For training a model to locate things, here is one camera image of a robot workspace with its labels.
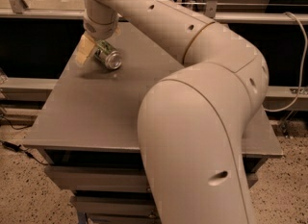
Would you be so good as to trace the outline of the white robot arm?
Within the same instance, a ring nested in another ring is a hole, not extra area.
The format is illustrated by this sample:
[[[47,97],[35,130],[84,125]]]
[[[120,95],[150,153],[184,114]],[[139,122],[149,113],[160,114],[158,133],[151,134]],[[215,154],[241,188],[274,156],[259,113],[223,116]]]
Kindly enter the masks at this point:
[[[169,0],[85,0],[84,27],[110,37],[123,16],[182,69],[144,96],[138,142],[162,224],[256,224],[242,156],[269,85],[262,53]]]

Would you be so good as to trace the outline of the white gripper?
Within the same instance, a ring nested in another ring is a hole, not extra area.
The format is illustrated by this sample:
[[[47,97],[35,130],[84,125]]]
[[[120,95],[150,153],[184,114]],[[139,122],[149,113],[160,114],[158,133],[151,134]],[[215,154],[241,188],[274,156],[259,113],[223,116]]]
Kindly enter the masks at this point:
[[[76,49],[75,61],[83,66],[95,48],[95,40],[107,39],[113,35],[118,22],[117,12],[95,0],[85,0],[84,28]]]

